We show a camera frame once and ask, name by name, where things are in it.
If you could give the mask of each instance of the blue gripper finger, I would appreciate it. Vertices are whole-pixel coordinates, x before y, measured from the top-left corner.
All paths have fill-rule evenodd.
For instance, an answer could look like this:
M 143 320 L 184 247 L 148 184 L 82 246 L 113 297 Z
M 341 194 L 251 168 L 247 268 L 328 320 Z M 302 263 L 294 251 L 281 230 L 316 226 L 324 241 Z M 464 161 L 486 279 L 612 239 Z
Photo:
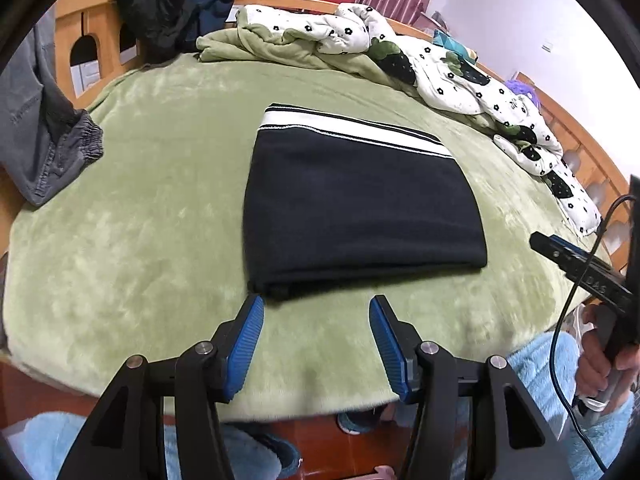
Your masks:
M 245 300 L 228 332 L 227 338 L 231 340 L 225 342 L 225 347 L 230 346 L 226 358 L 226 380 L 222 389 L 227 401 L 242 390 L 263 322 L 264 301 L 257 294 L 251 295 Z
M 411 387 L 407 381 L 406 361 L 379 296 L 375 296 L 369 302 L 369 324 L 382 364 L 385 367 L 389 385 L 402 402 L 407 402 L 411 394 Z

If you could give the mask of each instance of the human hand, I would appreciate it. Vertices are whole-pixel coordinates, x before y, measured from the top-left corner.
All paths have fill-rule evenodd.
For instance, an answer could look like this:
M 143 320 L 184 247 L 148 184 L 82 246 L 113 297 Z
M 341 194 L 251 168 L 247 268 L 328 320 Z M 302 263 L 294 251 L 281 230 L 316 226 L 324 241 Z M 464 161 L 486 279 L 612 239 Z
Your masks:
M 582 315 L 584 323 L 596 323 L 594 308 L 588 306 Z M 597 328 L 582 336 L 583 354 L 578 360 L 578 370 L 575 373 L 576 393 L 588 397 L 597 395 L 609 386 L 607 378 L 611 372 L 611 363 L 605 357 L 597 336 Z M 603 415 L 613 412 L 628 399 L 631 385 L 640 371 L 640 348 L 638 345 L 624 347 L 616 356 L 615 367 L 622 371 L 620 380 L 613 392 Z

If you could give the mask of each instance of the wooden bed rail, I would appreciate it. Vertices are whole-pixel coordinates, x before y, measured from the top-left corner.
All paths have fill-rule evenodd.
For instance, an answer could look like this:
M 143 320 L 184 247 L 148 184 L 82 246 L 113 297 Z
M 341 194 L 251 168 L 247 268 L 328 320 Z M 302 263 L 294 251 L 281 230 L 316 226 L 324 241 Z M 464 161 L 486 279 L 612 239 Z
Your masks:
M 76 108 L 86 108 L 117 76 L 140 66 L 136 55 L 120 62 L 122 20 L 114 0 L 58 0 L 56 2 L 56 78 Z M 83 36 L 94 38 L 100 80 L 76 96 L 71 77 L 70 56 L 76 41 Z

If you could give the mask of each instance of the green blanket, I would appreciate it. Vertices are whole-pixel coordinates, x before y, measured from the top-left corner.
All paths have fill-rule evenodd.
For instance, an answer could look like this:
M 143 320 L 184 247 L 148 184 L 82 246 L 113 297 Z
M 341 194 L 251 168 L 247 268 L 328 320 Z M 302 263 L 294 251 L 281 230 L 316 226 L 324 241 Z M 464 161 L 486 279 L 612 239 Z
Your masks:
M 244 389 L 221 406 L 223 419 L 392 400 L 367 317 L 375 294 L 423 338 L 482 360 L 547 329 L 569 290 L 528 245 L 535 230 L 582 245 L 545 184 L 491 139 L 389 86 L 337 70 L 183 55 L 123 76 L 98 102 L 92 118 L 104 129 L 104 157 L 55 200 L 25 208 L 11 234 L 9 350 L 60 383 L 100 394 L 129 355 L 177 356 L 235 316 L 246 294 L 244 186 L 271 102 L 440 137 L 475 193 L 489 263 L 269 302 Z
M 238 12 L 237 19 L 238 28 L 216 30 L 198 38 L 196 45 L 201 50 L 201 62 L 271 61 L 312 70 L 340 70 L 401 90 L 423 102 L 415 86 L 389 76 L 367 54 L 320 54 L 316 50 L 318 44 L 299 31 L 290 28 L 282 36 L 274 36 L 264 25 L 248 24 L 245 9 Z M 493 135 L 498 131 L 488 114 L 468 116 L 443 110 L 438 113 L 485 134 Z

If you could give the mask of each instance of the wooden headboard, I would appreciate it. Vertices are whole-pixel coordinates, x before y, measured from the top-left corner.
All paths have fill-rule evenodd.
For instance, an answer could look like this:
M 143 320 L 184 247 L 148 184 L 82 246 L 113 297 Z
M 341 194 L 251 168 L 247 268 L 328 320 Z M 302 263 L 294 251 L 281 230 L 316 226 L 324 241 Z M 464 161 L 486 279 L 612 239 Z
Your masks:
M 332 14 L 337 4 L 321 0 L 236 0 L 237 5 L 261 4 L 282 9 L 303 9 Z M 421 30 L 388 20 L 393 30 L 431 41 L 432 38 Z M 56 75 L 58 85 L 77 108 L 88 106 L 115 77 L 124 74 L 142 63 L 136 56 L 126 63 L 120 62 L 120 31 L 122 20 L 114 0 L 58 0 L 56 3 Z M 75 42 L 84 35 L 94 38 L 97 45 L 100 80 L 79 96 L 76 96 L 71 77 L 70 54 Z M 479 64 L 489 75 L 501 78 L 487 67 Z M 524 74 L 518 78 L 533 85 Z M 598 204 L 602 213 L 620 195 L 628 191 L 628 183 L 610 157 L 580 124 L 551 97 L 536 89 L 542 102 L 542 115 L 552 131 L 558 136 L 565 151 L 577 155 L 579 168 L 575 170 L 578 181 L 592 189 L 600 186 L 604 194 Z M 23 200 L 6 176 L 0 171 L 0 254 L 8 247 L 8 232 Z M 629 209 L 621 206 L 614 216 L 615 221 L 628 225 Z M 627 260 L 628 241 L 612 251 L 614 266 L 622 269 Z

